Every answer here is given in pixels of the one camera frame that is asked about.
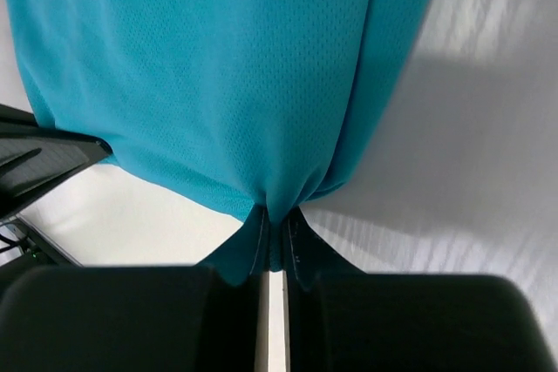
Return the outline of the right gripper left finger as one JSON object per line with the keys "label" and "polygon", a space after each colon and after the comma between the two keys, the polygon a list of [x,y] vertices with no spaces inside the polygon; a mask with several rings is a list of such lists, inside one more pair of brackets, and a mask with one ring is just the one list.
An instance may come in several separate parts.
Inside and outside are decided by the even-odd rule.
{"label": "right gripper left finger", "polygon": [[204,309],[199,371],[266,371],[269,358],[269,216],[254,206],[201,263],[213,283]]}

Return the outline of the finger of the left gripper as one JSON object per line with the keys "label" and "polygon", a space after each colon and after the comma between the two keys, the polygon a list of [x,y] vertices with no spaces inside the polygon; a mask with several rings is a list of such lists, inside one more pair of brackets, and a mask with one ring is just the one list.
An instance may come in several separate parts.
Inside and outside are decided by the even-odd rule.
{"label": "finger of the left gripper", "polygon": [[111,155],[101,139],[40,127],[32,114],[2,105],[1,219]]}

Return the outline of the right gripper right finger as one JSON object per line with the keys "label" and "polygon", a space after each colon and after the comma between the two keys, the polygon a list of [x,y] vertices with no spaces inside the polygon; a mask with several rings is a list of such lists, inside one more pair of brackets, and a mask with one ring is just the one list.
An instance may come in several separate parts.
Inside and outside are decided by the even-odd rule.
{"label": "right gripper right finger", "polygon": [[286,335],[289,371],[327,371],[330,349],[319,284],[323,277],[361,274],[310,227],[300,208],[281,224],[282,263],[287,290]]}

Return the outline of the teal t shirt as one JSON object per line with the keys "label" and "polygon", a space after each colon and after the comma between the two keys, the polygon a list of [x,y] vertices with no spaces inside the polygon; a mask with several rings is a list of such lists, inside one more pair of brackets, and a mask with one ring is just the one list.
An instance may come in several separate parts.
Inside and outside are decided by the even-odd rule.
{"label": "teal t shirt", "polygon": [[345,185],[429,0],[5,0],[40,126],[243,223],[281,224]]}

